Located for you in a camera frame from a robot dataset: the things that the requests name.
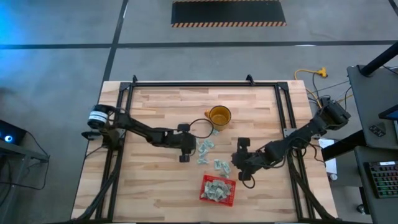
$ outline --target computer keyboard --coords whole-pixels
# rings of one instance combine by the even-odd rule
[[[398,197],[398,161],[365,162],[376,198]]]

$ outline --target red basket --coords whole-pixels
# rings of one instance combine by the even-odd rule
[[[220,180],[220,181],[224,182],[225,184],[231,184],[232,185],[231,195],[227,196],[226,199],[221,200],[219,202],[216,202],[214,200],[210,200],[210,199],[207,199],[207,198],[201,198],[200,196],[205,192],[205,184],[206,184],[206,182],[213,181],[213,180]],[[222,205],[227,205],[227,206],[232,207],[233,204],[234,204],[235,187],[236,187],[236,181],[225,179],[225,178],[222,178],[222,177],[213,177],[213,176],[205,174],[203,176],[203,181],[201,183],[199,199],[202,200],[202,201],[206,201],[206,202],[214,202],[214,203],[219,203],[219,204],[222,204]]]

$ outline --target concrete floor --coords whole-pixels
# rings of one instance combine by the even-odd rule
[[[122,0],[0,1],[0,44],[110,44]],[[394,40],[398,18],[387,0],[283,0],[287,27],[172,29],[172,0],[130,0],[120,43],[217,41]],[[347,80],[346,67],[368,63],[388,45],[118,49],[110,80],[290,80],[300,68],[326,67],[319,89]],[[0,119],[27,129],[51,155],[47,185],[21,189],[13,223],[68,220],[87,141],[86,119],[97,102],[109,49],[0,50]],[[389,65],[397,65],[395,58]],[[313,90],[311,74],[299,77]],[[342,98],[348,83],[322,91]],[[329,132],[343,138],[360,123],[354,99],[349,124]],[[45,168],[25,184],[40,185]],[[332,185],[339,217],[370,222],[355,211],[357,188]]]

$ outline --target wooden tabletop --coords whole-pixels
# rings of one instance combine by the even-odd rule
[[[304,83],[288,83],[297,126],[301,127],[312,118]],[[99,103],[115,106],[119,84],[105,82]],[[289,126],[285,101],[283,104]],[[152,127],[176,128],[180,123],[204,118],[203,112],[216,105],[227,106],[231,110],[232,120],[228,129],[210,137],[216,146],[207,155],[210,161],[208,165],[197,165],[199,153],[191,157],[191,162],[179,163],[180,150],[154,147],[146,143],[144,138],[127,133],[114,222],[297,221],[287,165],[280,169],[257,171],[254,174],[256,187],[247,189],[238,180],[239,171],[230,162],[231,154],[236,152],[238,137],[251,139],[250,151],[269,141],[282,139],[273,88],[135,88],[131,116]],[[206,136],[209,131],[210,127],[205,122],[192,126],[192,133],[197,136]],[[90,142],[88,153],[100,145],[101,140]],[[325,167],[313,156],[314,150],[309,147],[304,161],[310,188],[328,212],[336,216]],[[106,149],[100,149],[85,161],[72,218],[82,214],[98,193],[105,158]],[[214,159],[228,161],[231,166],[230,179],[236,180],[233,207],[199,200],[203,174],[220,173],[214,170]],[[300,198],[306,214],[302,192]],[[104,215],[108,210],[107,204],[108,200],[105,202]]]

